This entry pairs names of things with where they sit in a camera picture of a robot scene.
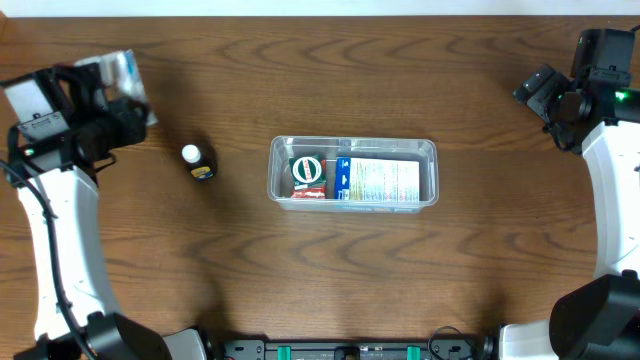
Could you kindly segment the small dark bottle white cap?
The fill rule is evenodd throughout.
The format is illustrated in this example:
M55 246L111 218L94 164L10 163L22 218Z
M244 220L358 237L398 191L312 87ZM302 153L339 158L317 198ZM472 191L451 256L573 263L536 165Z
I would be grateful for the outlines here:
M216 175L217 161L209 149L202 149L195 144L187 144L182 148L181 156L195 180L204 181Z

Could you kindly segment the red medicine sachet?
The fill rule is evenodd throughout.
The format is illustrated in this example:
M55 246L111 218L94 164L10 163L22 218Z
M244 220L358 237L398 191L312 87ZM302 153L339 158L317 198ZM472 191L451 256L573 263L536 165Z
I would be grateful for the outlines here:
M298 199L325 199L326 187L308 187L304 189L295 189L291 195L292 198Z

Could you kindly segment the clear plastic container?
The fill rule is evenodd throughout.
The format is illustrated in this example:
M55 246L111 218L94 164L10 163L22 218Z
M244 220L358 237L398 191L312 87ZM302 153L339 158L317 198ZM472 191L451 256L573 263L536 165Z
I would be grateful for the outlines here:
M326 198L292 198L289 160L320 155L326 161ZM409 203L345 201L335 198L336 160L339 157L416 161L420 168L420 201ZM418 213L439 198L437 151L430 140L277 136L270 149L267 193L285 210L326 212Z

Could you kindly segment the green box round logo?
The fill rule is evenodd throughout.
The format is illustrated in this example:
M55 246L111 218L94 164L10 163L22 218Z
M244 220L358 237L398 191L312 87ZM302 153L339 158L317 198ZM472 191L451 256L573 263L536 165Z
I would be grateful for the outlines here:
M320 155L292 158L289 165L295 190L326 184L326 161Z

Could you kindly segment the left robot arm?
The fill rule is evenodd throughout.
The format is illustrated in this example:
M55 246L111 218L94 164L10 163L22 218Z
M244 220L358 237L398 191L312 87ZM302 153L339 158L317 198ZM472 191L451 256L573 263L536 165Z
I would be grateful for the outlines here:
M210 359L204 334L163 336L127 318L111 288L98 226L100 171L156 120L129 51L4 81L17 121L1 164L29 220L38 309L25 359Z

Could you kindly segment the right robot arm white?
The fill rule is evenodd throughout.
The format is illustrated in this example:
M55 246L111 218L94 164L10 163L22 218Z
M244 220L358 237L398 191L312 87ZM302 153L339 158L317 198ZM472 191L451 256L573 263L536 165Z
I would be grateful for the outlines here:
M549 319L501 328L496 359L639 356L639 92L630 72L639 30L588 29L568 75L542 65L513 93L563 152L581 156L594 195L594 278Z

